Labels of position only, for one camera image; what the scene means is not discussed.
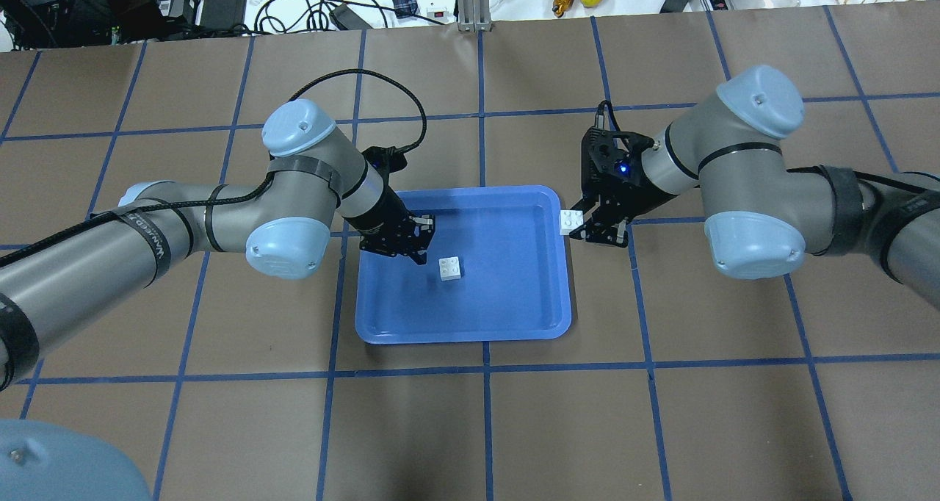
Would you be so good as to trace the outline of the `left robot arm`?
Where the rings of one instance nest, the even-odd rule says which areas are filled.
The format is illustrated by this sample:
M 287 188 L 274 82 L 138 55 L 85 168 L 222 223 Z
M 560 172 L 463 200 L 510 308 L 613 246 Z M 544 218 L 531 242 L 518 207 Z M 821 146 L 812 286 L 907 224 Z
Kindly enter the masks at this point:
M 410 210 L 388 176 L 406 148 L 360 152 L 313 101 L 292 97 L 262 126 L 258 186 L 139 183 L 120 203 L 2 257 L 2 387 L 194 253 L 240 253 L 301 280 L 319 269 L 334 217 L 380 256 L 427 262 L 433 215 Z

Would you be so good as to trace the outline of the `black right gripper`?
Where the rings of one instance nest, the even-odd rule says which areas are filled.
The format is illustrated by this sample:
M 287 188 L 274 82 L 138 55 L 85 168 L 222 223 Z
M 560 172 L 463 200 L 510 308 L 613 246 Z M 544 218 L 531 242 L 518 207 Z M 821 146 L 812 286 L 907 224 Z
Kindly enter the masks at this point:
M 581 142 L 581 199 L 571 207 L 585 221 L 571 238 L 628 248 L 629 220 L 658 207 L 658 187 L 644 171 L 642 156 L 651 137 L 591 126 Z

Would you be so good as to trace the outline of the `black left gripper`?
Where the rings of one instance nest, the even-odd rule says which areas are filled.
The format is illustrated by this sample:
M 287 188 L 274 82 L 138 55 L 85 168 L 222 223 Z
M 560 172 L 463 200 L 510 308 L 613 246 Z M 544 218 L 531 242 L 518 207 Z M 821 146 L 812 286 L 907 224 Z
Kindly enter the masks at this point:
M 360 234 L 360 250 L 426 264 L 435 217 L 410 210 L 389 185 L 390 173 L 407 165 L 405 156 L 395 147 L 372 146 L 363 159 L 360 179 L 344 193 L 344 220 Z

